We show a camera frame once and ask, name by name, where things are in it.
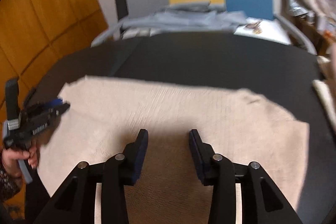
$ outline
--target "metal screw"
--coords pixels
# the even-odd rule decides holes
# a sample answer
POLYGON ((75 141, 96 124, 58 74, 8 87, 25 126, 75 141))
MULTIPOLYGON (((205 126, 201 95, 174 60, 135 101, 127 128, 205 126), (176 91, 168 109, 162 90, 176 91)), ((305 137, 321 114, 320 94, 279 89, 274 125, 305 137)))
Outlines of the metal screw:
POLYGON ((116 160, 123 160, 125 158, 124 154, 116 154, 115 159, 116 160))
POLYGON ((223 156, 220 154, 214 154, 212 158, 216 161, 221 161, 223 159, 223 156))
POLYGON ((83 168, 87 167, 87 162, 86 162, 86 161, 81 161, 81 162, 77 165, 77 167, 78 167, 79 169, 83 169, 83 168))
POLYGON ((251 162, 251 167, 252 167, 253 169, 259 169, 260 164, 257 163, 256 161, 253 161, 253 162, 251 162))

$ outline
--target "human hand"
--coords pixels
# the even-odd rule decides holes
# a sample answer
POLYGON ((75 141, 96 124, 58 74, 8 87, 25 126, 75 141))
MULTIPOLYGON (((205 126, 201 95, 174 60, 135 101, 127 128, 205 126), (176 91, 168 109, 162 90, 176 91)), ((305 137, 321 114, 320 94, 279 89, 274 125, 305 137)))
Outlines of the human hand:
POLYGON ((33 144, 29 151, 13 149, 2 151, 2 165, 5 171, 13 178, 19 178, 22 175, 17 160, 28 160, 29 165, 35 169, 38 165, 36 144, 33 144))

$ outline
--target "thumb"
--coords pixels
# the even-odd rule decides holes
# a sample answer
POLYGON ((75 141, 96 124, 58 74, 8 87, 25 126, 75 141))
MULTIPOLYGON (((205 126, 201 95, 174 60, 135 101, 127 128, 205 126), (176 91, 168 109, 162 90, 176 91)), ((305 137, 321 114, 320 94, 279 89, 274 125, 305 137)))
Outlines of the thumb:
POLYGON ((12 149, 7 150, 6 154, 9 160, 26 160, 30 155, 28 151, 12 149))

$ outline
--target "black tabletop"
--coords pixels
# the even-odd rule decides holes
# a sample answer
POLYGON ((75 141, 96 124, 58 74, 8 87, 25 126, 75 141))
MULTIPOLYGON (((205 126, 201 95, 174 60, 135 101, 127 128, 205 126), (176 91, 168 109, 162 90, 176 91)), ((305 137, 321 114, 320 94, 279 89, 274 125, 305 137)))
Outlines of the black tabletop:
POLYGON ((293 46, 223 33, 173 33, 108 42, 60 60, 42 79, 31 103, 52 99, 64 83, 84 75, 248 88, 265 95, 310 125, 299 217, 304 224, 320 224, 334 215, 325 219, 336 201, 336 146, 311 84, 321 78, 315 56, 293 46))

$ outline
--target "patterned sleeve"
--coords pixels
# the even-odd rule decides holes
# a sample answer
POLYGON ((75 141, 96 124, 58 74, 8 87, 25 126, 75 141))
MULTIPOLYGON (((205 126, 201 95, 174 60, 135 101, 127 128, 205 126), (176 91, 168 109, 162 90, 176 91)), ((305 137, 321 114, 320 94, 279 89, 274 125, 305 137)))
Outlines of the patterned sleeve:
POLYGON ((3 168, 1 156, 2 153, 0 152, 0 202, 3 202, 19 193, 20 188, 3 168))

